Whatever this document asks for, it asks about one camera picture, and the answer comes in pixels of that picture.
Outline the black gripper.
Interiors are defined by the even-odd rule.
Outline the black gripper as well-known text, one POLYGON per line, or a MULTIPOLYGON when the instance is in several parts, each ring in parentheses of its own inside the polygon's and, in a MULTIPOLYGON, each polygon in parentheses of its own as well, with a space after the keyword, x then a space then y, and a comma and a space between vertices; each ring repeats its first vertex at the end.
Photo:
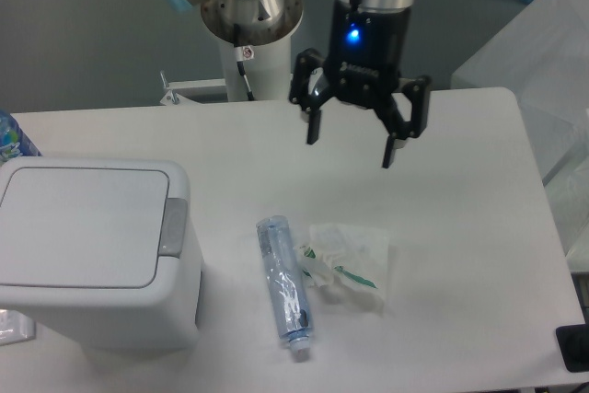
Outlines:
POLYGON ((309 48, 296 57, 289 100, 308 117, 308 144, 319 138, 321 107, 331 98, 373 110, 389 136, 382 168, 390 168, 402 139, 427 127, 432 79, 422 75, 401 83, 400 56, 411 10, 374 12, 336 0, 329 51, 309 48))

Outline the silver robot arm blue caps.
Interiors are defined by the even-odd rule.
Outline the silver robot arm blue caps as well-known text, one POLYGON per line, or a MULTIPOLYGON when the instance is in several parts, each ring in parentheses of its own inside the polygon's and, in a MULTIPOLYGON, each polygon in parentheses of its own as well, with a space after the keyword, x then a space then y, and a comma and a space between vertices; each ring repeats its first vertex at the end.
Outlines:
MULTIPOLYGON (((287 37, 300 23, 302 0, 168 0, 201 9, 205 26, 231 48, 244 98, 255 100, 244 51, 287 37)), ((413 0, 334 0, 329 50, 306 49, 294 64, 288 99, 307 122, 309 144, 318 140, 323 105, 330 99, 372 110, 387 130, 382 165, 425 130, 432 80, 405 78, 399 62, 413 0)))

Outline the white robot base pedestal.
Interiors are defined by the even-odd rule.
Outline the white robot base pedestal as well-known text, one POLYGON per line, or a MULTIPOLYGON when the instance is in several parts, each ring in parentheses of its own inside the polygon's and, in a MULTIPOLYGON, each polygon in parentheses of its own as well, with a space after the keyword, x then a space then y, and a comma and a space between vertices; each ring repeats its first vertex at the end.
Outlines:
POLYGON ((279 70, 291 74, 291 36, 286 34, 279 40, 254 45, 243 40, 245 30, 234 25, 229 30, 229 41, 217 41, 221 54, 224 78, 229 77, 231 71, 238 71, 242 76, 247 71, 261 72, 279 70))

